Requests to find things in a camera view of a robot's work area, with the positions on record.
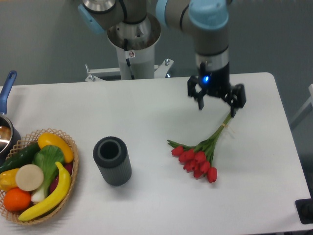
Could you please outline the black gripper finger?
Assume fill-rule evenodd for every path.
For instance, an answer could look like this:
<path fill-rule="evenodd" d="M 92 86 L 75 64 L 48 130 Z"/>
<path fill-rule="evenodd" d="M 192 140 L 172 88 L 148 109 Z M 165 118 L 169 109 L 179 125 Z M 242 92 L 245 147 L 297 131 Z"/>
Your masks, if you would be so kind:
<path fill-rule="evenodd" d="M 199 110 L 202 110 L 204 107 L 203 97 L 206 93 L 203 90 L 199 92 L 196 91 L 196 85 L 198 84 L 198 79 L 195 76 L 191 76 L 187 81 L 187 93 L 189 97 L 193 97 L 194 100 L 198 103 Z"/>
<path fill-rule="evenodd" d="M 246 103 L 244 84 L 230 86 L 224 95 L 224 101 L 230 106 L 231 117 L 235 117 L 237 110 L 243 108 Z"/>

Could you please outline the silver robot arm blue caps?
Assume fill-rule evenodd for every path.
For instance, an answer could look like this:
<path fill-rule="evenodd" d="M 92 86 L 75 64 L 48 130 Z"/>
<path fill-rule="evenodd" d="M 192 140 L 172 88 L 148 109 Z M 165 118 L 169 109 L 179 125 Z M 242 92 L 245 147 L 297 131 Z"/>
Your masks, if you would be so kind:
<path fill-rule="evenodd" d="M 187 82 L 188 95 L 203 108 L 205 95 L 221 98 L 231 116 L 243 108 L 243 84 L 229 81 L 227 0 L 159 0 L 154 15 L 144 0 L 84 0 L 78 11 L 93 32 L 106 33 L 116 48 L 123 80 L 154 78 L 154 47 L 161 26 L 193 39 L 198 74 Z"/>

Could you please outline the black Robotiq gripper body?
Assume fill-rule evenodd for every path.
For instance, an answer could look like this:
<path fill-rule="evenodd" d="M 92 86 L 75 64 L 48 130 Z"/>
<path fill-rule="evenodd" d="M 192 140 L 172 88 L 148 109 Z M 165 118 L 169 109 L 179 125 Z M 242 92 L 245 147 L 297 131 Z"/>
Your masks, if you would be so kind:
<path fill-rule="evenodd" d="M 205 95 L 217 98 L 229 98 L 231 85 L 229 81 L 229 63 L 218 70 L 209 70 L 204 62 L 201 62 L 199 68 L 198 84 L 201 90 L 198 92 L 198 98 Z"/>

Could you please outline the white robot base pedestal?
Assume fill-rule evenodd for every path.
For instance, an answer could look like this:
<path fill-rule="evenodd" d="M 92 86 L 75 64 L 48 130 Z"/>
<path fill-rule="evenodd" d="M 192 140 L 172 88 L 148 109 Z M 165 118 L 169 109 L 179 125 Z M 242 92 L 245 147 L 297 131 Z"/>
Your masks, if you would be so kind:
<path fill-rule="evenodd" d="M 151 78 L 169 78 L 174 60 L 165 58 L 160 64 L 155 63 L 155 46 L 141 50 L 116 48 L 117 68 L 89 69 L 87 65 L 86 82 L 103 80 L 139 80 Z"/>

